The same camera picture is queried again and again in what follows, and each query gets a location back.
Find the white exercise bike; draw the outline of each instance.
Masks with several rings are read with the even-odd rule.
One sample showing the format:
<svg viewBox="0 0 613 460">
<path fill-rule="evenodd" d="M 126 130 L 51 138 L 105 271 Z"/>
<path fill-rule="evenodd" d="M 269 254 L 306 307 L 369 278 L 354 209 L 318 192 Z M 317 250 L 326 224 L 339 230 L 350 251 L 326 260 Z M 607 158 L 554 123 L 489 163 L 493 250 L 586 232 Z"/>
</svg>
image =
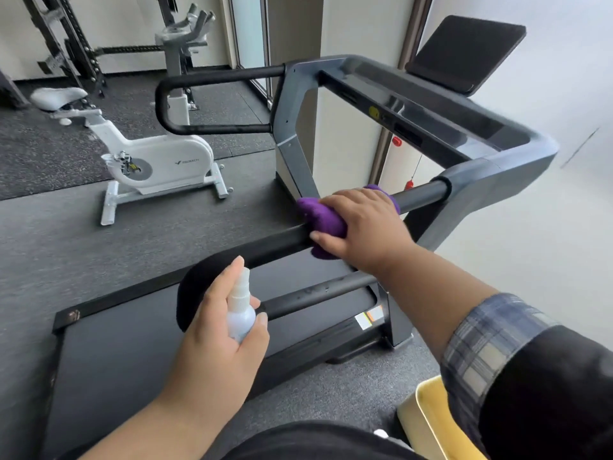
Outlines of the white exercise bike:
<svg viewBox="0 0 613 460">
<path fill-rule="evenodd" d="M 184 21 L 156 34 L 156 44 L 164 50 L 170 76 L 181 74 L 181 50 L 207 45 L 206 36 L 215 15 L 200 11 L 196 16 L 196 11 L 197 7 L 192 5 Z M 85 96 L 87 92 L 80 88 L 42 88 L 32 93 L 30 101 L 64 125 L 70 124 L 71 118 L 85 118 L 85 125 L 107 146 L 109 153 L 102 155 L 102 159 L 115 180 L 109 182 L 104 197 L 103 226 L 115 222 L 115 210 L 121 203 L 208 185 L 215 185 L 220 199 L 232 192 L 221 177 L 219 170 L 223 165 L 213 160 L 213 150 L 203 138 L 165 134 L 128 140 L 111 121 L 104 119 L 99 108 L 73 108 Z M 189 125 L 188 98 L 183 90 L 173 91 L 168 101 L 172 120 Z"/>
</svg>

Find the brand logo on bike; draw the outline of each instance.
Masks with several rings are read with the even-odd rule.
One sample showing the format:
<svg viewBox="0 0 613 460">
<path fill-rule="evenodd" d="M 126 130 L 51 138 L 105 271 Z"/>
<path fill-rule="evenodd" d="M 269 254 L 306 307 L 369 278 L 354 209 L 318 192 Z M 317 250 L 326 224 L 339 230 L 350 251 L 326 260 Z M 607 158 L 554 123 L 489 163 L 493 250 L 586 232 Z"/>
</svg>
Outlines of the brand logo on bike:
<svg viewBox="0 0 613 460">
<path fill-rule="evenodd" d="M 193 163 L 194 161 L 200 161 L 200 158 L 195 158 L 195 159 L 180 159 L 179 161 L 175 161 L 175 164 Z"/>
</svg>

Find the purple cloth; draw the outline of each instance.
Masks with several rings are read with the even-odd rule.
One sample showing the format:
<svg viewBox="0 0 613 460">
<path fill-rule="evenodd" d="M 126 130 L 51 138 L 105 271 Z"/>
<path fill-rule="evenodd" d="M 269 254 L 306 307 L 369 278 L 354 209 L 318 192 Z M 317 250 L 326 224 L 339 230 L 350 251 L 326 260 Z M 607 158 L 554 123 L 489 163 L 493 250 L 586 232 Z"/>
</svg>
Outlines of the purple cloth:
<svg viewBox="0 0 613 460">
<path fill-rule="evenodd" d="M 390 200 L 394 202 L 396 211 L 398 214 L 400 214 L 400 207 L 390 194 L 381 190 L 381 188 L 375 184 L 368 184 L 365 188 L 379 190 L 386 194 Z M 319 199 L 313 197 L 303 197 L 302 199 L 298 199 L 297 203 L 298 209 L 311 224 L 313 231 L 326 232 L 326 234 L 333 235 L 334 237 L 341 237 L 342 239 L 347 237 L 347 223 L 345 223 L 341 216 L 332 208 L 319 203 Z M 338 259 L 318 245 L 315 245 L 315 247 L 312 248 L 311 254 L 320 260 Z"/>
</svg>

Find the white bike saddle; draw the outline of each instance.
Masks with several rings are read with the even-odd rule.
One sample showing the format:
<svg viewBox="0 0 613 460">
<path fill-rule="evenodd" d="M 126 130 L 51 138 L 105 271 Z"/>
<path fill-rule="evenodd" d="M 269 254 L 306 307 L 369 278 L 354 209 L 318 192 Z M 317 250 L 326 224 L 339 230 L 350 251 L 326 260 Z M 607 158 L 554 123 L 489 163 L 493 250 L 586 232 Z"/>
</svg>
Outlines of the white bike saddle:
<svg viewBox="0 0 613 460">
<path fill-rule="evenodd" d="M 68 87 L 65 89 L 44 87 L 32 92 L 30 101 L 42 111 L 58 111 L 61 107 L 86 96 L 87 92 L 78 87 Z"/>
</svg>

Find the treadmill screen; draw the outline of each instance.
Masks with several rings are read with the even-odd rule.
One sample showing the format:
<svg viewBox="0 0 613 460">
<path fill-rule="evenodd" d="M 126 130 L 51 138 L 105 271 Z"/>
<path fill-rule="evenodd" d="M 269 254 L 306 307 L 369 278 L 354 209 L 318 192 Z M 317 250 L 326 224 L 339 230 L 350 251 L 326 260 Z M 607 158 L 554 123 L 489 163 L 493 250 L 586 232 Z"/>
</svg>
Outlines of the treadmill screen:
<svg viewBox="0 0 613 460">
<path fill-rule="evenodd" d="M 447 16 L 406 71 L 469 96 L 525 35 L 525 26 Z"/>
</svg>

